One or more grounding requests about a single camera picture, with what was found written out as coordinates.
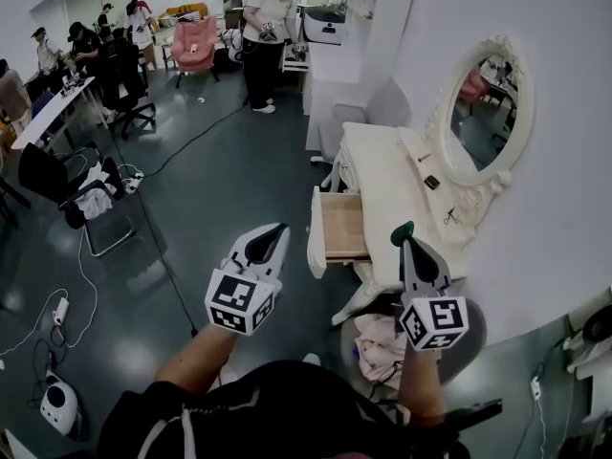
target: black shirt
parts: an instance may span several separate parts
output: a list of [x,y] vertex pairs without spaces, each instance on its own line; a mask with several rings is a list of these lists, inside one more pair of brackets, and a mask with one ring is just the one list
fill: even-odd
[[[83,29],[83,38],[80,41],[75,40],[73,42],[73,54],[78,55],[79,53],[91,53],[93,51],[99,50],[102,43],[99,40],[99,37],[93,31],[89,29]],[[76,62],[76,68],[81,71],[85,66],[87,66],[87,75],[90,77],[95,77],[98,73],[98,62],[99,57],[94,58],[85,58]]]
[[336,374],[282,361],[206,395],[169,382],[156,382],[143,394],[124,393],[102,428],[98,458],[136,458],[160,420],[168,425],[146,459],[182,458],[184,408],[198,458],[409,457],[414,438],[413,429],[395,426]]
[[99,36],[101,38],[108,37],[111,35],[110,27],[102,27],[104,24],[108,24],[108,18],[106,17],[106,13],[101,13],[98,17],[98,25],[99,25]]

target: open drawer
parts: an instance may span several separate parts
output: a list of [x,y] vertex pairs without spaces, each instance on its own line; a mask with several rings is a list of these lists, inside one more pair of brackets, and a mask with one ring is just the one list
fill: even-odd
[[369,260],[359,194],[321,193],[315,187],[308,237],[308,265],[321,279],[327,264]]

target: white chair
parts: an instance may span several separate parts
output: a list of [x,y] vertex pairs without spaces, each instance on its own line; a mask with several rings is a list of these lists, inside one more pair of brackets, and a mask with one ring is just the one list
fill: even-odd
[[[313,164],[333,164],[340,151],[340,142],[344,136],[342,125],[345,122],[358,122],[377,126],[406,126],[411,118],[410,105],[404,91],[397,82],[390,78],[370,98],[366,107],[336,104],[334,118],[324,120],[318,126],[321,155],[310,159]],[[332,182],[332,174],[321,183],[327,188]]]

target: white t-shirt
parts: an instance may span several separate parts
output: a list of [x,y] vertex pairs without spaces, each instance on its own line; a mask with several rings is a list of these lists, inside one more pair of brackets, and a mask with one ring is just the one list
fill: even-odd
[[36,48],[36,53],[38,54],[38,62],[40,63],[40,69],[44,73],[49,73],[50,71],[57,68],[58,52],[59,48],[49,37],[45,37],[43,41],[38,45],[38,47]]
[[344,2],[344,0],[328,0],[327,6],[339,8],[342,6],[342,2]]
[[151,14],[147,9],[136,7],[136,11],[125,19],[125,29],[132,26],[132,41],[138,46],[139,50],[143,50],[149,44],[153,44],[151,31],[149,26],[146,25],[146,19],[150,16]]
[[[255,7],[258,11],[255,16],[262,22],[272,22],[274,25],[274,33],[277,39],[275,41],[263,41],[269,44],[278,44],[285,42],[285,39],[289,39],[289,33],[285,27],[285,19],[293,19],[294,22],[291,25],[295,25],[295,15],[297,14],[297,4],[294,0],[249,0],[247,7]],[[260,42],[259,35],[261,31],[256,29],[250,23],[247,22],[245,28],[245,38],[249,41]]]

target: pink armchair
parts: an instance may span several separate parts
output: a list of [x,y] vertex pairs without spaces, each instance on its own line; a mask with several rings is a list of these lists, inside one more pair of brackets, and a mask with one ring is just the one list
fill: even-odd
[[[217,18],[212,15],[197,22],[179,22],[174,32],[174,43],[170,52],[179,65],[179,79],[176,88],[181,84],[185,72],[210,70],[214,79],[214,45],[217,42]],[[197,51],[191,52],[191,46],[197,45]]]

